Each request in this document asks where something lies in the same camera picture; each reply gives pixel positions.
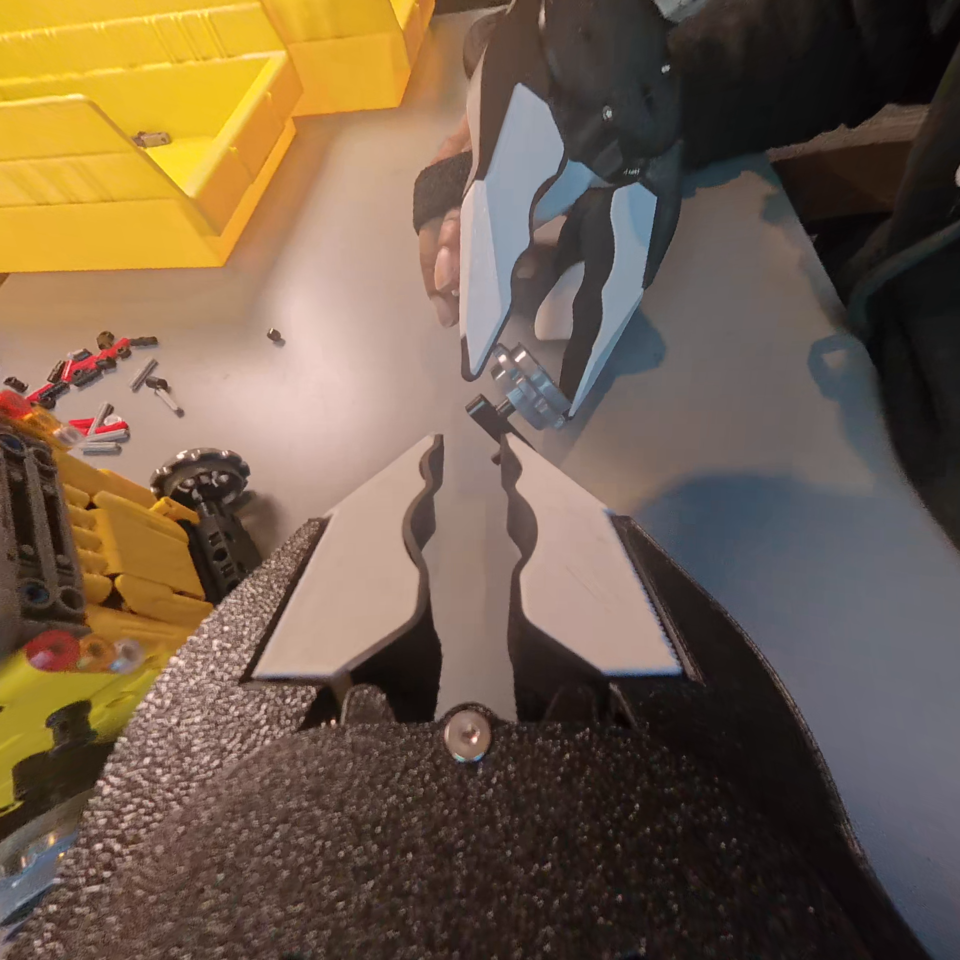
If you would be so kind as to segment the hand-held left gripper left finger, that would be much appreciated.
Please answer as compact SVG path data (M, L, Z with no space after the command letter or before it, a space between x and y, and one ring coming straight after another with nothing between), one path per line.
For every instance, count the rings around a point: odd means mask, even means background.
M424 549L436 530L442 434L428 434L331 508L249 662L249 680L328 702L369 685L396 720L437 711L442 649Z

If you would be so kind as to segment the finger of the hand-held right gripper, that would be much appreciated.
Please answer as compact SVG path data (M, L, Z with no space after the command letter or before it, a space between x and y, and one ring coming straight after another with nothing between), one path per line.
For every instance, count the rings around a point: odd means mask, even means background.
M570 210L566 224L583 268L562 357L570 419L584 405L642 300L657 204L651 191L634 183L587 189Z
M524 83L510 92L486 173L461 207L462 378L483 373L513 304L514 273L529 248L539 199L566 162L548 103Z

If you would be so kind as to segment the black brick beam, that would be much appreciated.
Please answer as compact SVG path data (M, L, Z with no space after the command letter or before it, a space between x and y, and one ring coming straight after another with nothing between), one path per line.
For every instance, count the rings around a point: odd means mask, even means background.
M477 426L494 440L498 445L503 443L506 436L511 435L522 441L528 447L532 447L530 441L523 437L520 431L510 422L510 416L503 418L498 415L498 404L494 404L484 394L478 394L465 407L465 413Z

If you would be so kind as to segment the pile of small brick parts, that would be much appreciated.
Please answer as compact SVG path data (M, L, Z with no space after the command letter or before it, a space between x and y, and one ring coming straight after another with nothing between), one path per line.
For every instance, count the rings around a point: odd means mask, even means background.
M92 416L66 421L54 415L57 405L71 393L88 390L115 373L135 352L151 351L159 345L160 339L154 335L117 337L104 330L97 337L96 350L67 352L35 389L17 377L7 377L1 392L2 434L17 431L56 452L117 455L130 438L130 427L113 403L103 403Z

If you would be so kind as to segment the yellow brick toy truck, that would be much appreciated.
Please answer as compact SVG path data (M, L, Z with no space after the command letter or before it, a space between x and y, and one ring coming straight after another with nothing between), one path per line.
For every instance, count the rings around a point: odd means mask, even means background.
M2 842L82 797L183 644L260 564L237 507L250 469L193 448L141 486L83 453L125 421L1 412Z

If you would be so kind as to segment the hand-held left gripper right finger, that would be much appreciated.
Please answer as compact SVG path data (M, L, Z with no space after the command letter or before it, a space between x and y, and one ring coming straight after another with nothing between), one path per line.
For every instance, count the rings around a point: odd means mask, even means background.
M611 508L513 436L500 442L499 465L519 552L508 626L518 719L546 718L563 690L602 702L611 684L684 678Z

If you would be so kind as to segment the pale grey desk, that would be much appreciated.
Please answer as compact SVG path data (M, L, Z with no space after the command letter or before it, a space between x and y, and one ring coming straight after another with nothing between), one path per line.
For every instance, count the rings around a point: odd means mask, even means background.
M444 438L426 546L438 708L513 717L507 496L465 412L459 335L425 294L415 178L466 97L479 10L435 16L402 105L298 119L221 269L50 272L2 285L2 377L34 383L98 332L155 335L177 417L129 382L138 483L182 450L246 459L265 555L427 434ZM796 700L857 838L935 958L958 958L958 553L889 445L873 367L764 157L687 187L673 245L596 390L542 456L652 539L745 629ZM283 346L267 338L280 330Z

